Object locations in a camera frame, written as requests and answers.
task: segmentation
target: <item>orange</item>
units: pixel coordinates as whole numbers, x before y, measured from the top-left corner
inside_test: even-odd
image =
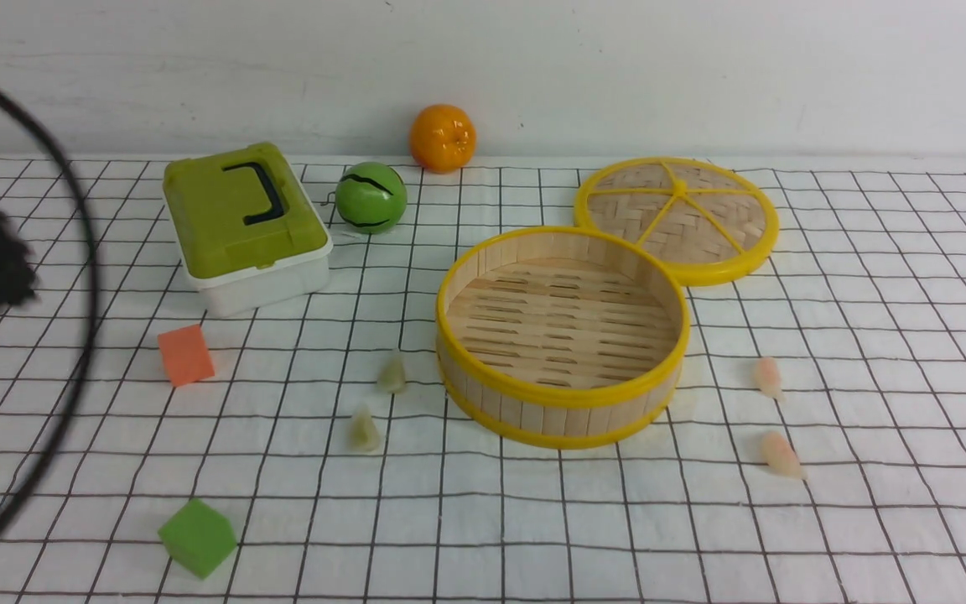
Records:
[[[460,107],[426,107],[413,123],[409,148],[424,168],[439,174],[453,172],[475,153],[475,126]]]

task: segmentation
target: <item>plastic box lid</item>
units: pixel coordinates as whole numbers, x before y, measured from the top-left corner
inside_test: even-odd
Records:
[[[196,279],[269,268],[329,240],[271,143],[174,161],[162,188],[185,267]]]

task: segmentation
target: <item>yellow rim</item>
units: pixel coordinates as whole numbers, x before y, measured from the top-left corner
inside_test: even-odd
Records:
[[[697,287],[697,286],[708,286],[708,285],[719,285],[723,283],[732,282],[732,280],[743,278],[752,272],[755,272],[757,268],[761,267],[763,263],[766,262],[766,258],[770,257],[770,252],[773,252],[774,245],[777,243],[778,233],[781,232],[781,223],[777,218],[777,211],[774,210],[774,204],[770,202],[770,198],[756,187],[754,183],[750,180],[744,179],[743,176],[736,174],[736,172],[731,171],[731,169],[718,168],[717,165],[705,164],[702,161],[695,161],[692,159],[683,159],[676,157],[647,157],[640,159],[630,159],[628,161],[621,161],[619,164],[610,165],[603,169],[599,169],[598,172],[591,175],[587,182],[583,183],[583,186],[579,187],[579,191],[576,192],[576,202],[574,206],[574,221],[575,225],[578,227],[583,227],[585,229],[590,229],[593,232],[602,233],[599,227],[595,225],[595,221],[591,219],[591,213],[587,209],[587,200],[592,195],[604,195],[612,194],[610,190],[595,191],[595,187],[599,184],[599,180],[605,179],[606,176],[613,174],[614,172],[620,171],[620,169],[631,168],[633,165],[642,164],[660,164],[668,174],[671,175],[671,180],[675,183],[674,191],[662,190],[662,189],[618,189],[620,192],[629,192],[629,194],[669,194],[672,195],[670,200],[662,209],[659,210],[658,215],[655,216],[654,221],[651,225],[647,227],[644,232],[643,237],[636,242],[636,247],[639,247],[647,240],[647,236],[651,231],[654,231],[661,218],[668,210],[671,209],[676,199],[681,199],[682,202],[688,203],[690,206],[694,207],[695,210],[700,211],[704,218],[708,219],[714,228],[720,230],[722,237],[729,241],[730,244],[735,246],[737,256],[730,258],[729,260],[721,261],[721,263],[710,263],[710,264],[683,264],[683,263],[661,263],[667,268],[668,272],[682,285]],[[759,242],[751,249],[741,249],[739,245],[735,245],[735,239],[724,229],[714,219],[713,215],[709,211],[703,210],[703,207],[691,198],[690,195],[694,194],[712,194],[712,192],[733,192],[727,189],[702,189],[702,190],[683,190],[676,186],[678,182],[674,179],[673,172],[670,169],[672,164],[681,165],[693,165],[695,168],[708,169],[714,174],[720,174],[728,179],[734,180],[739,183],[741,187],[744,187],[741,194],[754,196],[756,201],[759,202],[759,206],[762,207],[763,216],[766,218],[766,230],[763,231],[762,237],[759,238]]]
[[[449,393],[449,397],[453,399],[453,402],[459,406],[460,410],[465,412],[465,415],[479,422],[479,425],[482,425],[483,428],[487,428],[491,432],[494,432],[495,435],[505,437],[505,439],[516,440],[518,443],[532,445],[533,447],[545,447],[549,450],[589,450],[589,448],[612,445],[618,440],[628,439],[629,436],[635,435],[636,432],[651,425],[651,422],[656,417],[662,415],[663,410],[666,410],[667,406],[670,405],[673,394],[677,391],[676,383],[674,383],[670,393],[666,395],[666,398],[651,413],[640,417],[640,419],[632,422],[632,424],[626,425],[625,428],[621,428],[620,430],[606,432],[605,435],[597,436],[548,436],[536,435],[534,432],[514,428],[512,425],[503,424],[491,416],[484,415],[483,412],[477,409],[471,402],[468,402],[467,398],[464,398],[457,391],[453,383],[449,382],[449,379],[445,377],[445,371],[442,370],[442,363],[438,364],[438,372],[442,376],[442,383],[445,383],[445,391]]]
[[[445,299],[445,291],[449,287],[449,281],[460,270],[460,267],[463,267],[467,263],[469,258],[491,247],[491,245],[505,241],[507,238],[528,236],[528,234],[534,233],[572,233],[581,237],[602,238],[602,240],[629,249],[629,251],[636,253],[637,256],[646,259],[654,265],[662,273],[664,278],[668,280],[673,291],[678,296],[678,301],[681,305],[681,335],[678,337],[678,343],[676,343],[673,351],[670,351],[668,356],[652,368],[651,371],[636,376],[628,382],[615,383],[613,386],[604,386],[590,390],[556,388],[524,382],[521,379],[516,379],[505,373],[501,373],[493,367],[488,367],[485,363],[476,359],[471,352],[468,352],[467,348],[464,348],[463,344],[460,344],[460,341],[457,341],[456,337],[453,337],[453,331],[449,328],[449,320],[445,316],[445,308],[442,305],[442,301]],[[488,238],[483,243],[469,249],[460,259],[457,259],[456,263],[453,263],[453,267],[445,273],[445,278],[442,279],[442,286],[438,289],[438,297],[434,299],[434,320],[436,320],[436,324],[438,325],[438,336],[441,337],[441,341],[445,344],[446,351],[449,352],[453,362],[457,366],[464,368],[477,382],[491,388],[491,390],[509,395],[509,397],[518,398],[521,401],[530,401],[537,405],[564,409],[599,408],[599,406],[624,402],[629,400],[629,398],[639,397],[640,394],[647,393],[648,390],[655,388],[659,383],[666,381],[667,376],[681,362],[685,349],[688,347],[688,333],[691,331],[688,302],[683,297],[681,286],[673,278],[671,271],[667,270],[666,265],[660,263],[657,258],[649,255],[649,253],[644,252],[643,249],[632,245],[628,241],[622,240],[620,237],[614,237],[612,234],[598,230],[587,231],[578,229],[575,226],[532,226],[532,228],[510,231],[500,234],[497,237]]]

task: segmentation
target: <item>white box base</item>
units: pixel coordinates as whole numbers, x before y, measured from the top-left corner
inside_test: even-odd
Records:
[[[292,260],[293,258],[288,258],[283,263],[291,263]],[[215,279],[196,279],[189,275],[189,280],[206,299],[207,310],[219,318],[311,294],[325,287],[330,281],[330,268],[325,255],[287,267],[279,267],[279,264],[264,270],[249,268],[247,271],[238,271]],[[223,283],[212,283],[220,280]]]

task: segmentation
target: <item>green foam cube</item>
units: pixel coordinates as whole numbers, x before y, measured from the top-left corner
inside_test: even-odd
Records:
[[[214,573],[237,547],[230,520],[199,498],[166,521],[158,529],[158,538],[169,557],[201,580]]]

